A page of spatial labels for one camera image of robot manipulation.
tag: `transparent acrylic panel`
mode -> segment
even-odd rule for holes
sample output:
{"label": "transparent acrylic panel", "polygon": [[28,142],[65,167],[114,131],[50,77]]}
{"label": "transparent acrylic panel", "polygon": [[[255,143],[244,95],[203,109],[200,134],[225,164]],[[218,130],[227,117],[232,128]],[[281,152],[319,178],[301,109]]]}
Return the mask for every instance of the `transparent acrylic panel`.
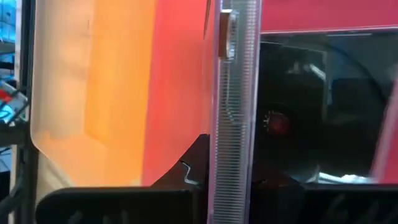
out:
{"label": "transparent acrylic panel", "polygon": [[212,4],[214,32],[205,33],[205,72],[214,74],[208,223],[247,223],[261,1]]}
{"label": "transparent acrylic panel", "polygon": [[209,133],[205,7],[37,1],[31,131],[44,174],[55,167],[72,186],[151,185]]}
{"label": "transparent acrylic panel", "polygon": [[262,34],[255,162],[299,182],[391,182],[397,65],[393,27]]}

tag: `orange panel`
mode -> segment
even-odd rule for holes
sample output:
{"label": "orange panel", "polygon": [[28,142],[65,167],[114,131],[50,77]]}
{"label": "orange panel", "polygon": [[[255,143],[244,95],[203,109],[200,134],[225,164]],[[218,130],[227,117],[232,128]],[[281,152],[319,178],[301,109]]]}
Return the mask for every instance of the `orange panel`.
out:
{"label": "orange panel", "polygon": [[35,146],[78,186],[141,184],[155,1],[36,10]]}

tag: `ribbed plastic strip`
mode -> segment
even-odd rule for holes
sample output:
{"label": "ribbed plastic strip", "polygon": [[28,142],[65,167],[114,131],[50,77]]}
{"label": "ribbed plastic strip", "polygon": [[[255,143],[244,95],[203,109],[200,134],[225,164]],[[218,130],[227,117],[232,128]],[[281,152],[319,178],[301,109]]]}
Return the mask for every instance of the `ribbed plastic strip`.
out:
{"label": "ribbed plastic strip", "polygon": [[208,223],[242,224],[249,219],[261,0],[222,0],[222,11],[236,23],[229,29],[233,56],[219,59],[216,74]]}

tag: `black frame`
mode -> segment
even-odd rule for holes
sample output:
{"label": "black frame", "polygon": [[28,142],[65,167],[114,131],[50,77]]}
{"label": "black frame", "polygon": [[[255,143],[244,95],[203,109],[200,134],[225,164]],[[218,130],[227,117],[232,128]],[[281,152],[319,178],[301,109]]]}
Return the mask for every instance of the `black frame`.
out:
{"label": "black frame", "polygon": [[[22,0],[20,87],[26,87],[24,94],[29,101],[32,94],[35,4],[36,0]],[[30,138],[30,122],[28,121],[24,144],[17,148],[16,173],[22,174],[17,178],[22,178],[24,199],[14,212],[15,224],[33,224],[35,222],[38,161],[39,151]]]}

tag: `red panel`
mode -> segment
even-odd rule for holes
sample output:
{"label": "red panel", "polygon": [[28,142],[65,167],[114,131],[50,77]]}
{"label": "red panel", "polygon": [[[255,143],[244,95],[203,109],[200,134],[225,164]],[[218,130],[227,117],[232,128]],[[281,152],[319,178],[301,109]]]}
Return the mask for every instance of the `red panel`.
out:
{"label": "red panel", "polygon": [[398,183],[398,85],[390,97],[376,152],[373,176],[383,184]]}
{"label": "red panel", "polygon": [[396,0],[263,0],[262,32],[398,24]]}
{"label": "red panel", "polygon": [[160,0],[155,16],[143,185],[208,133],[211,88],[202,75],[206,0]]}

